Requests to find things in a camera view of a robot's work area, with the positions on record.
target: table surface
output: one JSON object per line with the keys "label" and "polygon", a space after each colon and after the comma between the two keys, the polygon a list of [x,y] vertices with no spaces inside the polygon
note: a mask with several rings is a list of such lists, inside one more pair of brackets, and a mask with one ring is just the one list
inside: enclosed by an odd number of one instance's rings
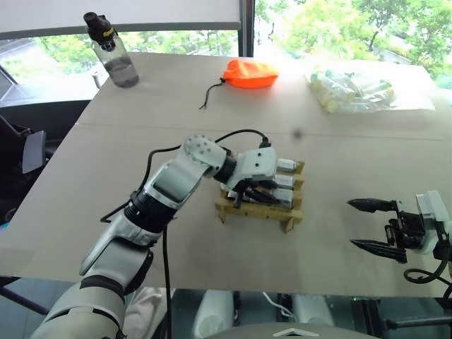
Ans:
{"label": "table surface", "polygon": [[[0,233],[0,274],[78,279],[78,267],[100,236],[100,216],[124,202],[141,181],[147,154],[187,136],[217,138],[255,128],[270,137],[280,157],[303,160],[304,220],[289,234],[278,223],[229,216],[223,225],[213,201],[219,185],[204,180],[168,231],[172,286],[363,296],[441,296],[444,285],[414,285],[403,271],[434,270],[432,256],[408,252],[400,265],[358,249],[349,239],[384,240],[388,213],[361,213],[351,198],[398,198],[415,212],[415,194],[440,192],[451,207],[451,110],[427,72],[417,66],[367,62],[409,79],[435,111],[329,115],[308,87],[304,67],[281,67],[267,90],[224,85],[198,110],[228,58],[134,54],[141,80],[124,90],[108,80],[82,113]],[[294,129],[302,129],[294,139]],[[255,148],[241,135],[223,144]],[[156,170],[172,154],[155,157]],[[163,286],[161,242],[145,285]]]}

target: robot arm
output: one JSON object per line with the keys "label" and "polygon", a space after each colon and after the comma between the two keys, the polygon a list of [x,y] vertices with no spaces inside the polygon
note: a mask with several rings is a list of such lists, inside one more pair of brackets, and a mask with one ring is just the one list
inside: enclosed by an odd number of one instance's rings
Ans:
{"label": "robot arm", "polygon": [[[403,275],[406,280],[415,284],[430,283],[439,279],[447,265],[452,276],[452,222],[449,219],[446,207],[437,191],[428,191],[416,195],[419,214],[405,212],[400,201],[383,201],[374,198],[354,199],[348,203],[358,210],[374,213],[377,210],[385,212],[394,211],[397,218],[390,219],[385,226],[385,242],[375,240],[356,240],[351,242],[369,253],[385,258],[391,258],[399,263],[407,263],[405,249],[411,249],[418,254],[431,254],[441,261],[433,272],[426,272],[417,268],[406,270]],[[420,273],[425,277],[413,278],[411,273]],[[449,287],[444,293],[448,299],[452,285],[442,280]]]}
{"label": "robot arm", "polygon": [[82,280],[61,296],[32,339],[124,338],[124,295],[143,282],[153,259],[150,248],[202,177],[243,192],[273,180],[277,162],[272,147],[233,156],[205,136],[187,138],[175,159],[132,193],[83,260]]}

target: drawstring cord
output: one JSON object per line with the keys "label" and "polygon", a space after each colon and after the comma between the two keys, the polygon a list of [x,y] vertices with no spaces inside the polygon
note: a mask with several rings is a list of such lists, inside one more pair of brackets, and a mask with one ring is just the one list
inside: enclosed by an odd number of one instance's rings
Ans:
{"label": "drawstring cord", "polygon": [[226,80],[225,79],[223,79],[223,78],[220,78],[220,82],[219,83],[216,83],[215,85],[211,85],[208,89],[207,89],[207,91],[206,91],[206,100],[204,100],[204,103],[202,104],[202,106],[201,107],[199,107],[199,109],[206,109],[207,108],[207,101],[209,100],[209,92],[210,92],[210,90],[212,89],[212,88],[214,88],[214,87],[218,87],[218,86],[221,86],[223,83],[225,83],[226,82]]}

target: white panel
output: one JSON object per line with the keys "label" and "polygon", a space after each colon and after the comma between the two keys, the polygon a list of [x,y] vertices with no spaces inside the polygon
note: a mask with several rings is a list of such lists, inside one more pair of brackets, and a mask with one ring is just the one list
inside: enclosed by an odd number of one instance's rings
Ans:
{"label": "white panel", "polygon": [[239,0],[1,0],[0,38],[81,32],[83,14],[105,14],[115,25],[150,29],[237,29]]}

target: water bottle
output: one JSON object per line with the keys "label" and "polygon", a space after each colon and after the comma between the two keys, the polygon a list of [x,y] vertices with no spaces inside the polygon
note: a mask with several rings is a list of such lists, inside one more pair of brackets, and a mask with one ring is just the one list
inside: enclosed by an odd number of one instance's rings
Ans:
{"label": "water bottle", "polygon": [[119,87],[132,87],[138,82],[138,74],[127,54],[121,38],[105,16],[89,12],[83,16],[88,25],[92,48],[104,65],[110,78]]}

